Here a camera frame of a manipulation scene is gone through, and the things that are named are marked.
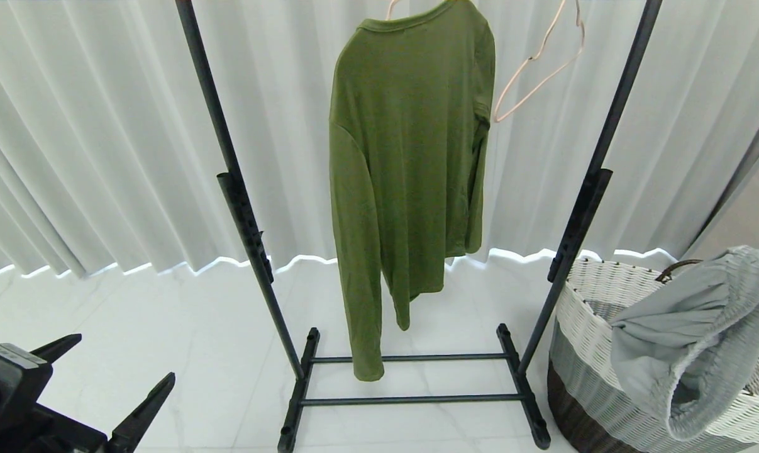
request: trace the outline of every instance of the white tile floor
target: white tile floor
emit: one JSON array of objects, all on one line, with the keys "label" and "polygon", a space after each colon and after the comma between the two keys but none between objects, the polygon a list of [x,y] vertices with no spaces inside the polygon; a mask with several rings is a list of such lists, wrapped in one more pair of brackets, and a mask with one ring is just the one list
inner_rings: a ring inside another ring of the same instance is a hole
[{"label": "white tile floor", "polygon": [[[653,256],[652,264],[664,262]],[[442,293],[414,302],[408,332],[400,332],[385,304],[383,352],[497,352],[499,322],[508,324],[523,350],[549,288],[548,265],[548,259],[521,264],[499,255],[486,265],[457,260]],[[349,353],[336,265],[298,261],[277,273],[274,288],[296,348],[315,326],[322,335],[319,355]],[[150,269],[128,276],[112,269],[88,281],[59,280],[49,272],[29,279],[0,275],[0,342],[32,349],[72,332],[83,333],[83,341],[55,365],[43,404],[109,432],[174,371],[176,387],[138,451],[275,451],[293,377],[249,267],[218,264],[198,276],[186,267],[161,276]],[[551,451],[573,451],[546,405],[549,333],[545,338],[531,384],[549,419]],[[385,378],[371,384],[356,381],[350,365],[319,366],[309,395],[514,391],[505,364],[475,362],[388,364]],[[538,449],[520,404],[511,402],[307,409],[296,451]]]}]

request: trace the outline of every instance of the rack base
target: rack base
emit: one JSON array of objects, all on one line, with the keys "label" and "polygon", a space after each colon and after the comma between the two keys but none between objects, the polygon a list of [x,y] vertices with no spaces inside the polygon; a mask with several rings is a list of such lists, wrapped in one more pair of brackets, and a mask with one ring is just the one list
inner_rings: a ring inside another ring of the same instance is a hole
[{"label": "rack base", "polygon": [[496,361],[502,359],[508,363],[511,377],[516,385],[517,393],[497,393],[487,395],[443,395],[443,396],[380,396],[380,398],[307,398],[309,381],[315,364],[346,364],[351,357],[316,357],[321,332],[312,327],[307,335],[304,355],[301,357],[301,368],[304,377],[297,379],[292,391],[287,416],[281,428],[279,452],[291,453],[296,447],[296,435],[301,424],[301,413],[304,407],[332,405],[377,405],[377,404],[421,404],[421,403],[452,403],[477,401],[520,401],[528,418],[533,440],[538,448],[547,450],[550,447],[550,433],[546,429],[546,421],[538,410],[535,394],[529,386],[528,377],[517,373],[519,355],[511,341],[511,332],[505,324],[497,327],[497,338],[502,345],[502,353],[495,354],[441,354],[441,355],[389,355],[383,357],[387,362],[427,362],[427,361]]}]

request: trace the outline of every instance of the curtain fold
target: curtain fold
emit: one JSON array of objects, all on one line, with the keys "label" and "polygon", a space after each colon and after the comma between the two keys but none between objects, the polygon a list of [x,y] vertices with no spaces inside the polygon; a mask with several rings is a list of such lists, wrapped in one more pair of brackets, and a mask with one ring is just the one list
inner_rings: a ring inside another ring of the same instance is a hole
[{"label": "curtain fold", "polygon": [[[407,0],[394,17],[433,8]],[[498,94],[560,0],[474,2],[497,43]],[[586,49],[492,126],[484,244],[554,249],[617,88],[644,2],[581,2]],[[328,103],[339,52],[376,0],[195,2],[221,104],[276,267],[334,256]],[[507,103],[576,51],[566,6]],[[664,2],[604,166],[587,249],[681,255],[759,129],[759,0]],[[245,260],[172,0],[0,2],[0,269],[80,275]]]}]

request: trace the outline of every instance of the shirt neckline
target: shirt neckline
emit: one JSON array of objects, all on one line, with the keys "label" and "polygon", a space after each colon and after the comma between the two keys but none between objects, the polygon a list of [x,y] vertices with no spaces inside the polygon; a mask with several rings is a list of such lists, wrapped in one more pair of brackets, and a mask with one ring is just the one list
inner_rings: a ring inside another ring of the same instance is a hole
[{"label": "shirt neckline", "polygon": [[399,31],[405,28],[411,28],[412,26],[421,25],[422,23],[433,20],[433,18],[441,15],[442,12],[451,8],[457,0],[443,0],[435,8],[430,11],[423,12],[421,14],[414,14],[405,18],[397,18],[396,20],[376,20],[375,18],[367,18],[363,20],[359,28],[365,28],[371,31]]}]

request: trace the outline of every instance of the black rack frame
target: black rack frame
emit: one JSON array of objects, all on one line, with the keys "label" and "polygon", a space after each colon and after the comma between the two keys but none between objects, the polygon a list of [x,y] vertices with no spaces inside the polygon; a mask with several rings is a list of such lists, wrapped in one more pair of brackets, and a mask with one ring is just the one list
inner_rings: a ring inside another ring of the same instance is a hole
[{"label": "black rack frame", "polygon": [[186,34],[189,51],[192,54],[192,61],[195,65],[198,80],[201,84],[206,105],[209,108],[209,115],[218,142],[220,143],[223,158],[226,161],[228,171],[218,175],[218,182],[222,189],[223,195],[229,206],[236,229],[239,232],[242,244],[245,246],[248,259],[250,260],[253,273],[259,283],[259,287],[264,295],[265,302],[270,316],[273,318],[276,331],[279,333],[284,352],[290,361],[293,373],[296,375],[296,386],[293,389],[289,405],[287,407],[287,416],[284,425],[280,430],[278,450],[281,453],[290,453],[296,445],[296,436],[301,424],[301,413],[304,407],[308,406],[330,406],[330,405],[376,405],[376,404],[411,404],[411,403],[446,403],[446,402],[468,402],[468,401],[520,401],[528,419],[529,426],[535,444],[547,450],[550,446],[550,434],[546,429],[546,422],[538,410],[535,394],[529,386],[528,371],[529,364],[532,361],[535,350],[540,342],[546,326],[555,309],[558,301],[558,295],[566,283],[569,276],[569,270],[572,269],[572,262],[577,258],[580,247],[583,244],[586,233],[592,224],[597,207],[600,206],[603,194],[612,176],[612,171],[603,169],[603,160],[609,151],[614,132],[621,115],[623,115],[624,106],[628,100],[633,81],[636,78],[641,59],[645,54],[650,34],[653,31],[658,10],[662,0],[646,0],[643,14],[633,38],[628,60],[623,69],[617,91],[613,97],[609,114],[603,124],[600,138],[586,171],[586,176],[580,187],[575,206],[572,209],[566,229],[558,245],[558,252],[552,260],[548,280],[552,283],[546,301],[542,307],[540,316],[535,324],[531,338],[528,342],[522,358],[519,358],[516,348],[511,341],[511,332],[505,324],[497,327],[497,338],[499,338],[502,347],[501,353],[478,353],[478,354],[437,354],[437,355],[388,355],[383,356],[385,362],[421,362],[421,361],[493,361],[500,359],[506,361],[511,371],[511,378],[514,381],[518,393],[500,393],[500,394],[475,394],[475,395],[445,395],[445,396],[382,396],[381,398],[307,398],[307,388],[309,386],[311,373],[315,364],[345,364],[350,363],[351,357],[317,357],[316,350],[318,347],[321,333],[316,327],[312,327],[307,335],[307,342],[304,347],[304,353],[299,360],[296,354],[296,348],[290,338],[287,330],[287,324],[282,316],[279,302],[273,291],[273,272],[270,268],[270,261],[267,260],[264,244],[262,243],[262,232],[259,231],[256,218],[253,215],[253,207],[250,204],[250,198],[242,178],[242,173],[236,159],[236,152],[233,148],[226,118],[220,104],[218,92],[212,78],[212,72],[209,61],[206,57],[206,49],[201,38],[200,28],[195,17],[195,11],[192,6],[192,0],[175,0],[181,23]]}]

